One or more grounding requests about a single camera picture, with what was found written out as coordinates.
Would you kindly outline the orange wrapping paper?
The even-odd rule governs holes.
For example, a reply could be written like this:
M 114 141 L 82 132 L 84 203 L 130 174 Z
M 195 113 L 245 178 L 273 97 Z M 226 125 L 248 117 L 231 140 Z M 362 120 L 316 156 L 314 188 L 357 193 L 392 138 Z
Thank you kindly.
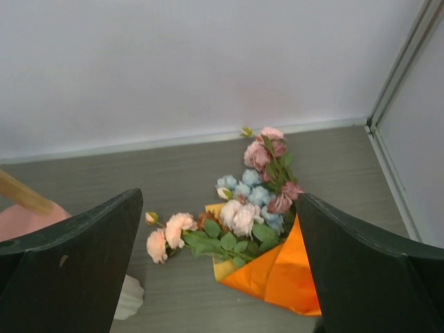
M 252 262 L 237 268 L 231 260 L 213 260 L 215 280 L 227 287 L 303 316 L 321 308 L 298 216 L 290 213 L 289 236 Z

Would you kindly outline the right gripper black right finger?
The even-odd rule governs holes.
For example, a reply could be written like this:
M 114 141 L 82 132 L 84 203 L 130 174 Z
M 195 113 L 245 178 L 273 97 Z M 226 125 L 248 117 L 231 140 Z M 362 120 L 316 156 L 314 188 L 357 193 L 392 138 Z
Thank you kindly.
M 443 331 L 443 249 L 311 194 L 297 213 L 321 308 L 315 332 Z

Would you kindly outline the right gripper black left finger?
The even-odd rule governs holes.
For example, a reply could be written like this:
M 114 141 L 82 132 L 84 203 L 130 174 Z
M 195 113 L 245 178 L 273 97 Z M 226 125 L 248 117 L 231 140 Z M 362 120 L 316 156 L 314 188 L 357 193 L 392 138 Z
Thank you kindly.
M 1 242 L 1 331 L 109 332 L 142 208 L 129 189 Z

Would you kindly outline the artificial flower bouquet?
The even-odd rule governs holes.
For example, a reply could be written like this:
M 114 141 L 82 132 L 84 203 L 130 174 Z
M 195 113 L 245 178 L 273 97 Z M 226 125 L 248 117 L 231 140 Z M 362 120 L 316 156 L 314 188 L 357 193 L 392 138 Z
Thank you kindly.
M 252 142 L 244 151 L 246 170 L 240 178 L 222 176 L 215 190 L 223 199 L 221 209 L 172 215 L 160 223 L 147 212 L 147 224 L 155 226 L 146 240 L 146 252 L 156 264 L 183 248 L 194 257 L 208 255 L 219 262 L 230 260 L 239 268 L 280 245 L 290 233 L 289 219 L 303 193 L 291 171 L 292 156 L 283 132 L 265 127 L 258 134 L 243 128 L 241 136 Z

